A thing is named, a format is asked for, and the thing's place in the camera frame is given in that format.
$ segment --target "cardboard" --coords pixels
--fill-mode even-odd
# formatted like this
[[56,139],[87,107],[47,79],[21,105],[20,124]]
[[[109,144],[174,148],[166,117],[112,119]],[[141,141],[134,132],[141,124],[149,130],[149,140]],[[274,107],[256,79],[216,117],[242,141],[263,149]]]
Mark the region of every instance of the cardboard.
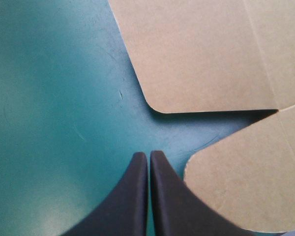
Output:
[[295,230],[295,0],[109,0],[162,113],[278,109],[196,153],[185,181],[259,232]]
[[295,230],[295,107],[196,153],[184,181],[244,229]]
[[153,109],[185,113],[295,104],[295,0],[109,3]]

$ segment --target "cardboard box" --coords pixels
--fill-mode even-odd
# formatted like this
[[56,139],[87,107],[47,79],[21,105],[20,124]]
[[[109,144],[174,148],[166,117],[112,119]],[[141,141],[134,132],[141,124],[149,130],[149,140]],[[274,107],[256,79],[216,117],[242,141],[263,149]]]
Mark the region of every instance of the cardboard box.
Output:
[[239,226],[295,229],[295,0],[109,0],[162,113],[278,109],[196,153],[191,190]]

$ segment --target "teal surface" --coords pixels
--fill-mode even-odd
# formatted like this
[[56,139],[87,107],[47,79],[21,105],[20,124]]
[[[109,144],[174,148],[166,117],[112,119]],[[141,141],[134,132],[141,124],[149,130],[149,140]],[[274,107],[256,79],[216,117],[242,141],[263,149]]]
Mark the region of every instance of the teal surface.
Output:
[[106,0],[0,0],[0,236],[63,233],[134,152],[162,149],[182,176],[190,155],[258,118],[150,109]]

